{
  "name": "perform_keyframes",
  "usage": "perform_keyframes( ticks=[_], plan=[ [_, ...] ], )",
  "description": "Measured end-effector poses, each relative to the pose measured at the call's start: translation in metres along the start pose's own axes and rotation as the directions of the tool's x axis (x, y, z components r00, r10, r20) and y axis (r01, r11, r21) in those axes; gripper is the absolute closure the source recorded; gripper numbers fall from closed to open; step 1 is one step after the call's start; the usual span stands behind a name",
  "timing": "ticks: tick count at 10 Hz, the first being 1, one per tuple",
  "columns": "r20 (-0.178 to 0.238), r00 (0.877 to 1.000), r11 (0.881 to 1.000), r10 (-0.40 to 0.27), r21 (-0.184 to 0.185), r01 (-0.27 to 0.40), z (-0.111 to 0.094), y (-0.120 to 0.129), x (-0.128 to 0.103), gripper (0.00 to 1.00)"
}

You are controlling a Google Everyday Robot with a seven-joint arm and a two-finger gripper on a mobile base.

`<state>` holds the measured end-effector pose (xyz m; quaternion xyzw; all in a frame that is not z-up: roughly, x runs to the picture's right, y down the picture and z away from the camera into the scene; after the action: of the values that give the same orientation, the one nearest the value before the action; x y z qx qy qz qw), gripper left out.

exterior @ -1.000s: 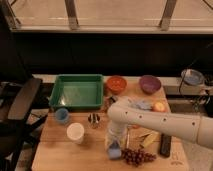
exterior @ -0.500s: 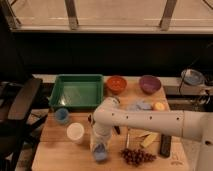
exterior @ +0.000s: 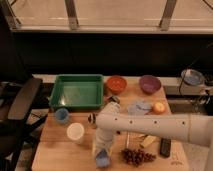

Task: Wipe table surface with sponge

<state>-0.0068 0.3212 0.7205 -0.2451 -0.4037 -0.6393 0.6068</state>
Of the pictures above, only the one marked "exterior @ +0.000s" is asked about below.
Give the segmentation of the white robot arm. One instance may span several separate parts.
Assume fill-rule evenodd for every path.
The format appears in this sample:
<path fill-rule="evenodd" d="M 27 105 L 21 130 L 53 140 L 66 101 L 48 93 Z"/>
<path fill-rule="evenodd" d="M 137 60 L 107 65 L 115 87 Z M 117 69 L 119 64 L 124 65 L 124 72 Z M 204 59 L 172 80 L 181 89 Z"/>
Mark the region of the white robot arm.
<path fill-rule="evenodd" d="M 144 133 L 209 147 L 205 171 L 213 171 L 213 116 L 127 115 L 120 113 L 118 103 L 110 102 L 96 116 L 96 125 L 95 154 L 111 148 L 116 131 Z"/>

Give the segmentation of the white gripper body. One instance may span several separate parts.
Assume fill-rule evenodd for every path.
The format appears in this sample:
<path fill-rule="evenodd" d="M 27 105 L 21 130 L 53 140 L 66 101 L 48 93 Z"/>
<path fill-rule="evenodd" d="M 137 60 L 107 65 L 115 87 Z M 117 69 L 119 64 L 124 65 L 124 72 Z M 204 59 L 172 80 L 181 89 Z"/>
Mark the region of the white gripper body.
<path fill-rule="evenodd" d="M 112 154 L 115 133 L 113 131 L 97 128 L 93 137 L 92 154 L 96 157 L 102 150 L 107 152 L 107 155 Z"/>

